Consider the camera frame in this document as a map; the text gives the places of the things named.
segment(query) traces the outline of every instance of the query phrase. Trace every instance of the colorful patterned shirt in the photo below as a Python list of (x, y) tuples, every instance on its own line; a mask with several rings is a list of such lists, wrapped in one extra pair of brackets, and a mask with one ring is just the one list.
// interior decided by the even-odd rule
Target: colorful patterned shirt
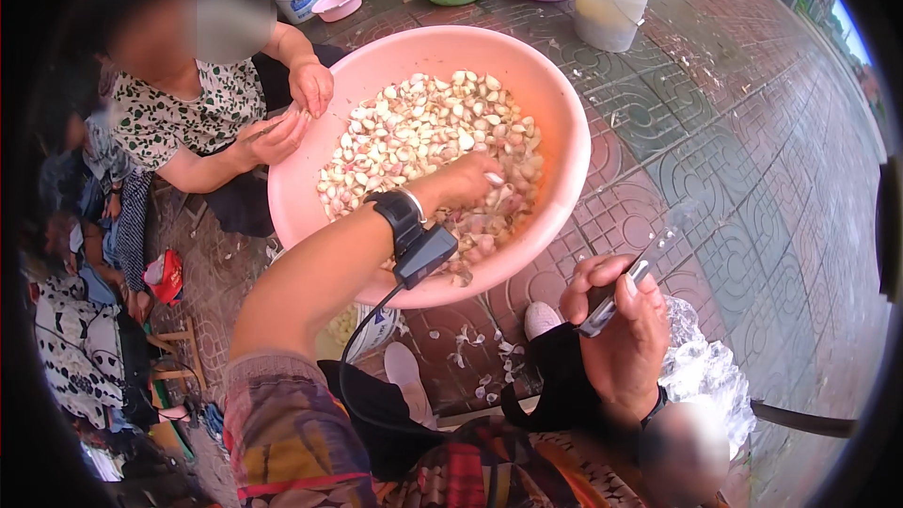
[(527, 434), (502, 417), (458, 428), (397, 483), (378, 483), (326, 377), (303, 356), (245, 356), (225, 373), (223, 442), (244, 508), (640, 508), (610, 468), (587, 462), (568, 434)]
[(165, 165), (179, 144), (209, 155), (231, 143), (248, 124), (265, 118), (264, 89), (250, 59), (197, 64), (201, 92), (192, 101), (167, 95), (128, 73), (119, 75), (113, 93), (119, 102), (114, 137), (148, 170)]

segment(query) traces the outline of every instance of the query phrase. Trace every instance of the paring knife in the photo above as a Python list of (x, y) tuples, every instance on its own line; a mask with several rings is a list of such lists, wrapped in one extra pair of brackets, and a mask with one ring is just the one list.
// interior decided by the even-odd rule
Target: paring knife
[[(665, 216), (665, 227), (652, 239), (636, 261), (630, 264), (625, 274), (630, 275), (635, 283), (642, 280), (656, 262), (680, 240), (680, 236), (690, 229), (692, 226), (690, 216), (698, 204), (695, 200), (690, 200), (669, 210)], [(584, 337), (595, 337), (602, 332), (618, 310), (615, 306), (615, 283), (593, 287), (586, 296), (590, 301), (592, 312), (576, 327), (576, 330)]]

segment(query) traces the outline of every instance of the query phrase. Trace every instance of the hand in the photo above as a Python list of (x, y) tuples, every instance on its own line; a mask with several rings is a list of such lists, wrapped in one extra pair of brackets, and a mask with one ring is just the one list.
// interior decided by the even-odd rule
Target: hand
[(70, 252), (69, 258), (64, 261), (64, 267), (66, 268), (66, 272), (70, 277), (74, 277), (79, 274), (79, 269), (76, 267), (78, 261), (76, 260), (75, 254)]
[(120, 212), (122, 212), (122, 203), (119, 202), (119, 195), (110, 195), (110, 198), (107, 198), (107, 202), (104, 204), (104, 212), (100, 217), (109, 217), (115, 222), (119, 218)]
[(440, 167), (432, 175), (412, 181), (406, 188), (413, 193), (423, 213), (432, 215), (436, 208), (472, 206), (490, 191), (486, 173), (501, 174), (497, 161), (482, 153), (468, 153), (456, 161)]
[(633, 260), (617, 255), (580, 262), (560, 304), (564, 318), (579, 325), (589, 314), (587, 291), (617, 280), (615, 316), (599, 335), (580, 338), (583, 368), (604, 401), (619, 404), (642, 420), (658, 401), (658, 374), (671, 328), (667, 303), (652, 275), (634, 284), (621, 274)]
[[(276, 128), (258, 135), (267, 126), (277, 122), (279, 125)], [(239, 153), (242, 170), (247, 172), (260, 164), (281, 163), (298, 149), (308, 124), (308, 111), (288, 110), (276, 118), (264, 119), (245, 127), (231, 146)]]
[(316, 56), (305, 56), (292, 63), (288, 85), (294, 101), (314, 118), (320, 118), (333, 99), (333, 73)]

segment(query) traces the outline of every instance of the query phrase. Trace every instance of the white shoe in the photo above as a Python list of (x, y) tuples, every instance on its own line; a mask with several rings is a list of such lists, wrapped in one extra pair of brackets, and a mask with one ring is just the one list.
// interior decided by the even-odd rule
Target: white shoe
[(524, 316), (524, 331), (526, 340), (533, 339), (548, 332), (553, 327), (563, 324), (558, 313), (545, 302), (534, 302), (526, 309)]
[(389, 382), (401, 389), (411, 420), (426, 428), (436, 429), (433, 407), (426, 398), (426, 390), (420, 381), (420, 366), (411, 350), (400, 342), (392, 342), (386, 347), (383, 361)]

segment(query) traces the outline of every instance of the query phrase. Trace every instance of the wooden stool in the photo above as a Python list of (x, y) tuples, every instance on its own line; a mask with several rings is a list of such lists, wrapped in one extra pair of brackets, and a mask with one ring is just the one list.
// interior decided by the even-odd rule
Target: wooden stool
[(151, 372), (151, 381), (160, 381), (165, 379), (179, 379), (182, 389), (186, 390), (185, 377), (196, 376), (201, 390), (207, 389), (207, 382), (204, 380), (204, 371), (200, 367), (200, 355), (198, 354), (198, 341), (194, 338), (194, 322), (188, 316), (185, 319), (186, 327), (184, 332), (174, 333), (149, 333), (147, 341), (154, 344), (166, 353), (177, 357), (178, 353), (175, 347), (166, 342), (179, 339), (187, 339), (191, 345), (191, 354), (194, 356), (194, 371), (191, 369), (175, 369), (172, 371), (153, 371)]

